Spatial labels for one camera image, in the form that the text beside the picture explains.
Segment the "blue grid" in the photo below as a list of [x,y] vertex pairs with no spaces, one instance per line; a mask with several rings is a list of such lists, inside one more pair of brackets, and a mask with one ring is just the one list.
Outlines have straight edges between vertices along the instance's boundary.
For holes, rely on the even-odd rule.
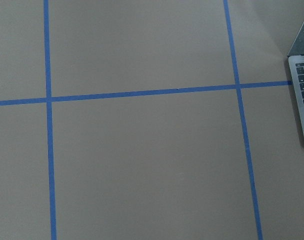
[[68,102],[68,101],[81,101],[81,100],[94,100],[94,99],[149,96],[149,95],[223,91],[223,90],[232,90],[232,89],[236,90],[236,95],[237,95],[237,100],[238,100],[238,107],[239,107],[240,120],[241,120],[241,125],[242,125],[249,181],[250,181],[251,193],[252,193],[254,216],[255,216],[255,222],[256,222],[257,238],[258,238],[258,240],[263,240],[260,213],[259,213],[259,204],[258,204],[256,187],[255,187],[255,177],[254,177],[252,158],[251,158],[251,149],[250,149],[249,136],[248,136],[247,123],[246,123],[241,89],[286,86],[286,85],[291,85],[292,82],[291,81],[270,81],[270,82],[257,82],[257,83],[240,83],[228,0],[223,0],[223,5],[224,5],[225,20],[226,20],[226,27],[227,27],[227,33],[228,33],[228,39],[229,39],[229,45],[230,45],[230,53],[231,53],[231,60],[232,60],[235,84],[53,97],[52,89],[51,89],[49,0],[43,0],[46,97],[0,100],[0,106],[46,103],[51,240],[57,240],[55,178],[54,178],[55,177],[54,176],[54,151],[53,151],[53,123],[52,123],[52,121],[53,121],[52,103],[53,102]]

